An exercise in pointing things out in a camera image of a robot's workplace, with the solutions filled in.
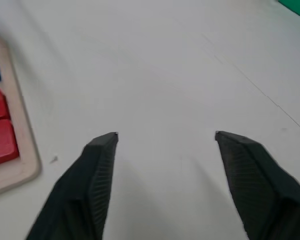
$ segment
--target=white surface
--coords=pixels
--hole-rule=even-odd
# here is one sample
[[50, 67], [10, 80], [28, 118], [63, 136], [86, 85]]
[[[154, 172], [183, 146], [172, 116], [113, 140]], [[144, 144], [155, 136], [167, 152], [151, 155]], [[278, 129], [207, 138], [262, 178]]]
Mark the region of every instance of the white surface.
[[0, 240], [24, 239], [57, 178], [111, 131], [104, 240], [247, 239], [215, 130], [260, 141], [300, 181], [300, 17], [277, 2], [1, 0], [0, 33], [43, 165], [0, 195]]

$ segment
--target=green object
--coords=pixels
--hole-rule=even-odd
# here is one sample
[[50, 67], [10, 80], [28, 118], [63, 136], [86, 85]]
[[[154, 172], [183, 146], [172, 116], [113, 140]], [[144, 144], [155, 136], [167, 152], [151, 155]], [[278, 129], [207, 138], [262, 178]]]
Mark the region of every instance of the green object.
[[300, 0], [279, 0], [279, 3], [300, 16]]

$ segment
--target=wooden tray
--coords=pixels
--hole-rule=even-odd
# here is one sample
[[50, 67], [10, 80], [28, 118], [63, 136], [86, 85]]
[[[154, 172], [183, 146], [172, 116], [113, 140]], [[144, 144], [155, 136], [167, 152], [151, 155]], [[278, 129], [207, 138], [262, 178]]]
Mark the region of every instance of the wooden tray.
[[0, 164], [0, 193], [35, 178], [40, 162], [6, 43], [0, 38], [0, 89], [5, 94], [19, 157]]

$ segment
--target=white table surface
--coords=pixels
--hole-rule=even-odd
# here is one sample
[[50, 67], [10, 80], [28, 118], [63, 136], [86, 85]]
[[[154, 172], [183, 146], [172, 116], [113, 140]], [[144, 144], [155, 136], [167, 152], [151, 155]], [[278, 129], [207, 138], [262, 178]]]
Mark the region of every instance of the white table surface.
[[274, 0], [0, 0], [0, 34], [42, 162], [0, 195], [0, 240], [25, 239], [112, 131], [104, 240], [246, 240], [216, 130], [263, 143], [300, 182], [300, 17]]

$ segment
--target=small debris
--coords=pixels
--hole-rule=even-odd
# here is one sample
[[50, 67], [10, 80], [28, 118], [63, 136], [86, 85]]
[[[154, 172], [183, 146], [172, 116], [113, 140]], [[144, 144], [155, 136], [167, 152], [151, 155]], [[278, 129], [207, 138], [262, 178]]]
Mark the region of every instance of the small debris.
[[54, 158], [50, 161], [50, 164], [53, 164], [56, 161], [58, 161], [58, 156], [54, 156]]

